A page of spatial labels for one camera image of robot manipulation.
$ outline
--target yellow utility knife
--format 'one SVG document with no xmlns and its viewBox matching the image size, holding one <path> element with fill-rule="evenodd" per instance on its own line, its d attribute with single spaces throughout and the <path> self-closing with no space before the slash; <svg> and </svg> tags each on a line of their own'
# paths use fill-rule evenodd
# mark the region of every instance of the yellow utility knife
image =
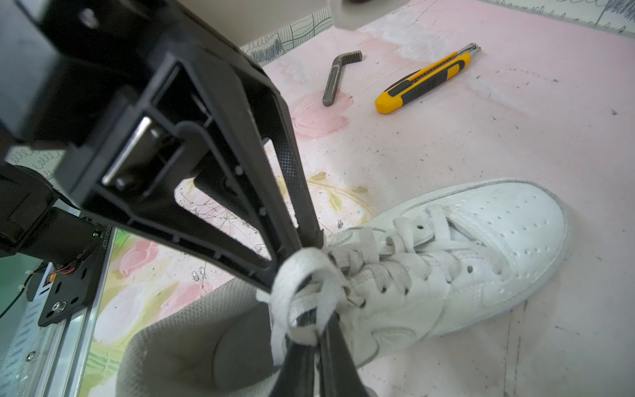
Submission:
<svg viewBox="0 0 635 397">
<path fill-rule="evenodd" d="M 481 47 L 472 43 L 452 53 L 444 59 L 416 71 L 400 79 L 386 89 L 376 100 L 375 107 L 379 113 L 390 113 L 412 102 L 437 85 L 449 80 L 456 73 L 470 64 L 470 60 Z"/>
</svg>

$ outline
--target allen key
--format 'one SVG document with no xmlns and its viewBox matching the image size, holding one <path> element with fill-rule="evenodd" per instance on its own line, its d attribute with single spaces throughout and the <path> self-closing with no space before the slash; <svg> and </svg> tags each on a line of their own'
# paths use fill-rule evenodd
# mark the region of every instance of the allen key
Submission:
<svg viewBox="0 0 635 397">
<path fill-rule="evenodd" d="M 335 101 L 337 86 L 340 84 L 342 67 L 359 61 L 361 61 L 361 51 L 347 52 L 346 54 L 340 54 L 335 57 L 333 65 L 331 65 L 331 72 L 328 75 L 328 81 L 326 82 L 324 96 L 322 97 L 322 104 L 324 106 L 333 105 Z"/>
</svg>

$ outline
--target table surface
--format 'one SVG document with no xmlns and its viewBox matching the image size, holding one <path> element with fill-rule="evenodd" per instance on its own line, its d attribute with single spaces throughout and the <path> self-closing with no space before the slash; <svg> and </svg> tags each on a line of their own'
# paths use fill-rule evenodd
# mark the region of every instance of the table surface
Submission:
<svg viewBox="0 0 635 397">
<path fill-rule="evenodd" d="M 471 42 L 483 50 L 453 79 L 391 114 L 375 110 L 391 83 Z M 323 107 L 331 60 L 354 50 L 362 62 L 344 67 Z M 569 208 L 570 254 L 524 309 L 366 365 L 361 377 L 379 396 L 634 395 L 633 64 L 627 37 L 479 1 L 423 0 L 359 31 L 325 31 L 265 67 L 289 103 L 327 234 L 489 178 L 538 182 Z M 262 249 L 191 181 L 177 199 Z M 130 337 L 229 279 L 119 231 L 80 395 L 113 396 Z"/>
</svg>

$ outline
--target gray fabric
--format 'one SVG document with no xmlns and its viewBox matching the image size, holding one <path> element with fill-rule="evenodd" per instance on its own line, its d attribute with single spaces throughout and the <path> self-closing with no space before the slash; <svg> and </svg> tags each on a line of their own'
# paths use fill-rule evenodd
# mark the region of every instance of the gray fabric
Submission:
<svg viewBox="0 0 635 397">
<path fill-rule="evenodd" d="M 117 397 L 268 396 L 277 374 L 267 377 L 269 319 L 255 294 L 234 279 L 139 331 L 119 367 Z M 248 329 L 266 335 L 251 338 Z"/>
</svg>

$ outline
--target white shoelace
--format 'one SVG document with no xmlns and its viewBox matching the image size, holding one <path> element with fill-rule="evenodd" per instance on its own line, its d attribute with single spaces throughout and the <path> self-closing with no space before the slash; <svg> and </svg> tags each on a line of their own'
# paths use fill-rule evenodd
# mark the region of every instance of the white shoelace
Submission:
<svg viewBox="0 0 635 397">
<path fill-rule="evenodd" d="M 395 231 L 381 248 L 375 241 L 373 230 L 365 227 L 358 232 L 360 243 L 333 247 L 328 250 L 328 257 L 317 248 L 305 248 L 285 261 L 276 275 L 271 296 L 258 294 L 259 300 L 269 302 L 271 351 L 275 365 L 284 361 L 285 335 L 298 344 L 315 346 L 318 335 L 322 334 L 338 305 L 348 301 L 364 307 L 365 299 L 349 283 L 349 279 L 361 271 L 371 271 L 379 291 L 385 292 L 394 283 L 407 295 L 412 276 L 425 281 L 433 267 L 440 268 L 446 281 L 451 283 L 462 270 L 460 257 L 465 253 L 484 259 L 491 264 L 495 274 L 502 274 L 509 268 L 505 256 L 484 246 L 484 242 L 451 239 L 450 223 L 467 236 L 479 235 L 474 223 L 465 215 L 439 205 L 429 206 L 425 212 L 427 216 L 416 222 L 395 218 Z M 311 282 L 298 291 L 309 276 Z M 316 322 L 297 325 L 297 318 L 313 309 L 316 310 Z"/>
</svg>

